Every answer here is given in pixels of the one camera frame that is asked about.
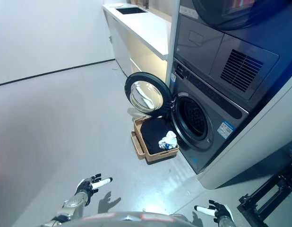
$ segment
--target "wooden laundry basket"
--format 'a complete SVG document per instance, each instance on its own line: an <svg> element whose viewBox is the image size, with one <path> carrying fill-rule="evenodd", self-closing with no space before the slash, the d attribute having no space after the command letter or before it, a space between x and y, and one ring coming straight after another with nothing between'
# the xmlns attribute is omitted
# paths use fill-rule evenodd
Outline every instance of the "wooden laundry basket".
<svg viewBox="0 0 292 227"><path fill-rule="evenodd" d="M163 150L162 152L156 153L151 155L146 147L146 144L143 140L142 134L141 134L141 126L144 121L146 121L149 117L141 117L133 122L134 131L131 132L131 140L133 142L133 145L135 147L137 157L139 159L146 158L148 162L154 162L162 158L175 156L177 152L179 151L179 145L177 144L176 148L170 149L170 150Z"/></svg>

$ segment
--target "dryer vent grille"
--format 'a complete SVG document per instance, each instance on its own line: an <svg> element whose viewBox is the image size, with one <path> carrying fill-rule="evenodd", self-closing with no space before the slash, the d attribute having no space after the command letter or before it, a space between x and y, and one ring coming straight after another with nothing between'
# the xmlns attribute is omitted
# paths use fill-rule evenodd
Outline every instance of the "dryer vent grille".
<svg viewBox="0 0 292 227"><path fill-rule="evenodd" d="M262 66L262 62L232 50L222 71L221 78L245 92Z"/></svg>

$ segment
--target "sink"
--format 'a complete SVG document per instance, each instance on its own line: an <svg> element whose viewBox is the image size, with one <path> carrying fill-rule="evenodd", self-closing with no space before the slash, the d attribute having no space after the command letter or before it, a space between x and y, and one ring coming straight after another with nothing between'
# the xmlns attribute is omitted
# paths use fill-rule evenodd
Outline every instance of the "sink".
<svg viewBox="0 0 292 227"><path fill-rule="evenodd" d="M147 13L147 11L144 11L139 7L119 8L116 10L118 10L121 14Z"/></svg>

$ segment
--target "front-load washing machine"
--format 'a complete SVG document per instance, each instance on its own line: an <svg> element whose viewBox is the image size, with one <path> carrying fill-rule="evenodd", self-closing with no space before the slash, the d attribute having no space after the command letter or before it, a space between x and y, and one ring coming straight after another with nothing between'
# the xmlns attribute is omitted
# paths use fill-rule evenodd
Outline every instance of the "front-load washing machine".
<svg viewBox="0 0 292 227"><path fill-rule="evenodd" d="M169 89L145 72L130 75L128 100L139 111L164 117L178 135L180 151L198 174L215 158L248 112L182 66Z"/></svg>

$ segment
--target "floor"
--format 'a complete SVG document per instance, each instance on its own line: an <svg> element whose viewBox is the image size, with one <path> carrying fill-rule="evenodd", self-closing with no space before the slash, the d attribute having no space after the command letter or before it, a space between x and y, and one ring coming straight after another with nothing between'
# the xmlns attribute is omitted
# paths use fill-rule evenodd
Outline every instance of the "floor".
<svg viewBox="0 0 292 227"><path fill-rule="evenodd" d="M212 199L228 204L238 226L249 226L236 209L238 199L268 176L210 191L180 152L153 165L138 160L130 131L141 114L124 94L125 79L111 61L0 87L0 226L42 224L82 178L96 173L113 182L92 197L85 216L143 210L181 213L199 227L217 226L193 212L194 205ZM106 195L112 202L105 202ZM287 217L290 201L292 195L280 208ZM284 218L269 217L267 223L279 226Z"/></svg>

